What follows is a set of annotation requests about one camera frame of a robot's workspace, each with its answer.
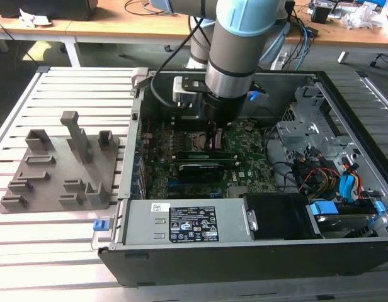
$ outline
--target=barcode sticker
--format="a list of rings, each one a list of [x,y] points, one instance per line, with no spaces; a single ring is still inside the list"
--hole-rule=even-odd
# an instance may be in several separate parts
[[[168,212],[169,203],[152,203],[151,212]]]

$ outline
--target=warning label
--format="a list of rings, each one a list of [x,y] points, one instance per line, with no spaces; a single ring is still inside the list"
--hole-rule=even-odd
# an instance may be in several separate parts
[[[214,206],[169,209],[169,240],[180,242],[219,241]]]

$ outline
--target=blue latch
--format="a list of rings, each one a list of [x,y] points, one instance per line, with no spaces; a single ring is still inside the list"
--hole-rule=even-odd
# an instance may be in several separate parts
[[[338,214],[334,201],[316,201],[310,207],[314,216]]]
[[[355,177],[350,174],[342,175],[339,182],[339,195],[341,195],[342,198],[345,198],[349,203],[354,202],[351,195],[354,183]]]
[[[385,212],[385,206],[381,201],[375,202],[375,208],[376,208],[377,212],[379,213],[379,215]]]
[[[109,220],[98,219],[98,220],[95,220],[95,222],[93,223],[93,230],[95,232],[108,231],[110,229],[109,225],[110,225]]]

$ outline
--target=motherboard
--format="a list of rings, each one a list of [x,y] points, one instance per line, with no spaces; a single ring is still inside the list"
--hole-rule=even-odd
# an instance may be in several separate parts
[[[142,136],[146,199],[238,198],[277,191],[264,155],[264,129],[255,121],[233,122],[217,135],[217,150],[207,146],[199,125],[170,122],[151,128]]]

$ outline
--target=circuit board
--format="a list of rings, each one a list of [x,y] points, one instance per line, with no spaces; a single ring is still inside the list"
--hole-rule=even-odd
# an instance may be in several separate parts
[[[157,131],[148,136],[150,139],[145,140],[147,199],[238,198],[245,193],[277,191],[264,156],[263,132],[253,122],[234,122],[224,132],[222,153],[235,155],[237,163],[234,166],[223,164],[221,180],[212,182],[209,177],[210,181],[205,183],[182,183],[177,175],[181,166],[176,162],[179,152],[208,154],[205,132],[178,131],[165,123],[156,128]]]

